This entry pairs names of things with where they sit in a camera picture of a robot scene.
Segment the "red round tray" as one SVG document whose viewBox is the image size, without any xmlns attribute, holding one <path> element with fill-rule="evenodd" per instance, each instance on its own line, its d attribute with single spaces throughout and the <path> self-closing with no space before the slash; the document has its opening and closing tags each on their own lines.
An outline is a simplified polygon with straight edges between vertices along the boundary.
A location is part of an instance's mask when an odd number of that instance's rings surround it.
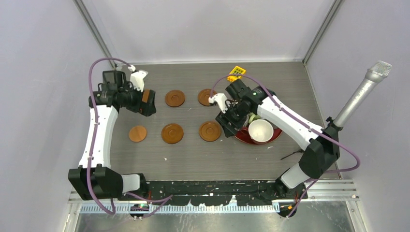
<svg viewBox="0 0 410 232">
<path fill-rule="evenodd" d="M 235 135 L 235 138 L 243 143 L 250 144 L 250 145 L 264 145 L 264 144 L 268 144 L 276 140 L 278 137 L 281 136 L 282 132 L 283 131 L 281 129 L 274 127 L 272 137 L 267 142 L 259 143 L 259 142 L 252 140 L 252 138 L 249 135 L 248 128 L 243 127 L 240 131 L 237 132 L 237 134 Z"/>
</svg>

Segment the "dark ringed wooden coaster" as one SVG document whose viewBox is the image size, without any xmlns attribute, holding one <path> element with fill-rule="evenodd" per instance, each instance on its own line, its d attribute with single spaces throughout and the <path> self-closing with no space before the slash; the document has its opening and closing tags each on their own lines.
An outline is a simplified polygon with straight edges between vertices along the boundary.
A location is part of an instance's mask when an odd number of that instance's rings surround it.
<svg viewBox="0 0 410 232">
<path fill-rule="evenodd" d="M 221 136 L 221 127 L 216 121 L 206 121 L 199 127 L 199 135 L 206 142 L 213 142 Z"/>
</svg>

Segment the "light wooden coaster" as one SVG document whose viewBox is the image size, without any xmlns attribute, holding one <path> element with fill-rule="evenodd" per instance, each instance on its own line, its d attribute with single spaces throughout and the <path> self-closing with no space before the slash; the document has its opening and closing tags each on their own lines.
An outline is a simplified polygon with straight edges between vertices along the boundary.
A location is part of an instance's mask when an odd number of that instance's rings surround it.
<svg viewBox="0 0 410 232">
<path fill-rule="evenodd" d="M 144 126 L 138 125 L 132 127 L 129 131 L 129 139 L 132 142 L 138 143 L 143 141 L 147 136 L 147 130 Z"/>
</svg>

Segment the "yellow toy brick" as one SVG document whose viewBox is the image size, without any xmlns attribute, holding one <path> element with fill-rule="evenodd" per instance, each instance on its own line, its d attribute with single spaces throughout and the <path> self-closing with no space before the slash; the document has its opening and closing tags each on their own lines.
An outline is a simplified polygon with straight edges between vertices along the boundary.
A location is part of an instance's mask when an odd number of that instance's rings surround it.
<svg viewBox="0 0 410 232">
<path fill-rule="evenodd" d="M 237 79 L 241 79 L 242 78 L 242 74 L 245 74 L 246 70 L 244 68 L 241 68 L 239 66 L 235 66 L 231 71 L 230 71 L 230 75 L 226 78 L 227 81 L 229 82 L 234 82 Z"/>
</svg>

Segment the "silver microphone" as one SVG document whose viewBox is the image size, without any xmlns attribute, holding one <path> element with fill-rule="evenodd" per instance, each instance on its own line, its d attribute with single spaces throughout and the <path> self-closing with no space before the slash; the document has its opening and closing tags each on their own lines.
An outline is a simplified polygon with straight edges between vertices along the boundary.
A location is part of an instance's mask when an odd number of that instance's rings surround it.
<svg viewBox="0 0 410 232">
<path fill-rule="evenodd" d="M 333 120 L 333 124 L 339 128 L 343 128 L 371 91 L 388 76 L 391 68 L 391 64 L 381 60 L 369 68 L 356 91 Z"/>
</svg>

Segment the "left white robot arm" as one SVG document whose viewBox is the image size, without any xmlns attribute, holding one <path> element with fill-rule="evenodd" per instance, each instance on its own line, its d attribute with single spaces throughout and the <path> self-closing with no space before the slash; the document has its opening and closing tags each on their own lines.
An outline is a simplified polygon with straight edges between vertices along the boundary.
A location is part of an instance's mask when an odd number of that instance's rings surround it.
<svg viewBox="0 0 410 232">
<path fill-rule="evenodd" d="M 142 173 L 119 174 L 111 169 L 110 151 L 113 130 L 121 108 L 143 116 L 156 113 L 155 94 L 145 89 L 148 72 L 137 70 L 129 78 L 122 71 L 104 71 L 88 99 L 90 127 L 78 168 L 70 169 L 68 180 L 82 200 L 119 198 L 126 192 L 137 200 L 148 194 Z"/>
</svg>

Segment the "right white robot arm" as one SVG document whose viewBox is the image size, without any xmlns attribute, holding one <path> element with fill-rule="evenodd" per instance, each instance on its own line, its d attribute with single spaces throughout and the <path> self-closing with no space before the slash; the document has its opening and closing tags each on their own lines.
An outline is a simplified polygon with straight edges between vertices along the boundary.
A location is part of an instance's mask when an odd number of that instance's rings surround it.
<svg viewBox="0 0 410 232">
<path fill-rule="evenodd" d="M 319 179 L 340 157 L 336 145 L 339 127 L 329 123 L 322 128 L 309 122 L 280 102 L 262 84 L 251 89 L 237 79 L 225 90 L 230 95 L 229 99 L 225 94 L 217 93 L 210 96 L 208 102 L 220 108 L 216 121 L 226 137 L 235 135 L 248 114 L 254 113 L 289 135 L 303 150 L 299 162 L 275 180 L 273 189 L 277 196 L 289 198 L 297 186 L 309 179 Z"/>
</svg>

